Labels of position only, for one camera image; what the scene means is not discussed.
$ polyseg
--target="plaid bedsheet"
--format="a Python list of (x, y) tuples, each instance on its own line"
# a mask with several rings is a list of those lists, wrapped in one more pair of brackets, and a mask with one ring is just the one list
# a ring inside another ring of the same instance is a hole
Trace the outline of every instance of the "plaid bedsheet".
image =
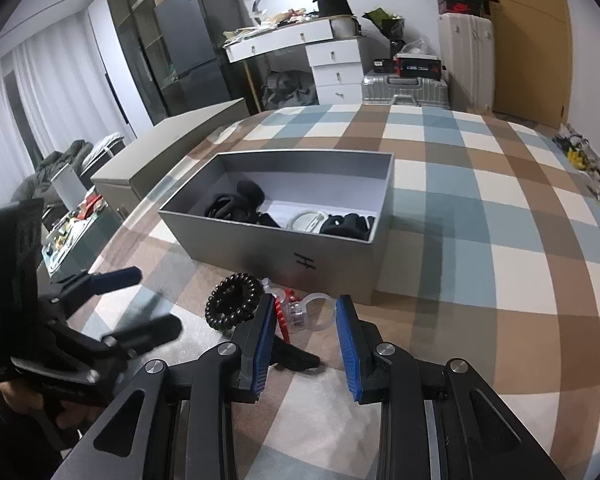
[[(90, 301), (72, 323), (100, 336), (177, 314), (183, 337), (154, 352), (170, 364), (218, 343), (203, 311), (230, 273), (192, 261), (157, 211), (213, 154), (276, 148), (395, 153), (392, 229), (374, 304), (359, 316), (419, 359), (467, 359), (568, 478), (595, 478), (600, 206), (551, 140), (523, 126), (384, 105), (285, 108), (234, 124), (173, 168), (92, 269), (138, 266), (143, 283)], [(380, 409), (351, 399), (335, 327), (293, 342), (326, 366), (272, 368), (259, 403), (234, 404), (240, 478), (374, 478)]]

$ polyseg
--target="spiral phone cord hair tie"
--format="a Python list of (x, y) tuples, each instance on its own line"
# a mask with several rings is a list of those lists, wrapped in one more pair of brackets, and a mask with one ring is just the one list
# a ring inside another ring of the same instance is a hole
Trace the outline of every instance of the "spiral phone cord hair tie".
[(222, 280), (206, 302), (205, 319), (215, 330), (229, 330), (253, 317), (263, 294), (260, 280), (241, 272)]

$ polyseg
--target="dark blanket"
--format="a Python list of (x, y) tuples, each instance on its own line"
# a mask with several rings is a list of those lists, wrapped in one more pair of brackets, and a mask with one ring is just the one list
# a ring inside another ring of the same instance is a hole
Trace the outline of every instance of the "dark blanket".
[(65, 164), (70, 164), (75, 174), (80, 176), (82, 173), (82, 162), (93, 149), (93, 144), (85, 140), (74, 140), (69, 149), (64, 153), (53, 152), (45, 160), (40, 162), (36, 168), (36, 173), (29, 175), (22, 184), (20, 184), (11, 197), (12, 202), (19, 202), (28, 198), (42, 197), (45, 202), (45, 209), (48, 206), (61, 204), (62, 200), (51, 187), (51, 178), (62, 169)]

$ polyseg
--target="refrigerator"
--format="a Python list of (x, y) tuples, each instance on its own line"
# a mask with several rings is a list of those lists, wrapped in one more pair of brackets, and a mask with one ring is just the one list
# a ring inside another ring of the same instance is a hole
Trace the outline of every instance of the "refrigerator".
[(172, 114), (240, 97), (254, 112), (244, 68), (229, 63), (222, 48), (224, 31), (245, 27), (239, 9), (238, 0), (164, 0), (155, 7), (176, 73), (162, 89)]

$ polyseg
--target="white suitcase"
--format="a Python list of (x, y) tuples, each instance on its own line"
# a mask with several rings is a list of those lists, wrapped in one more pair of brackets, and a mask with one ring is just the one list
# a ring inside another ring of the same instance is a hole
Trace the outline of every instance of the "white suitcase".
[(448, 12), (439, 16), (438, 33), (451, 108), (476, 113), (491, 110), (495, 93), (493, 23)]

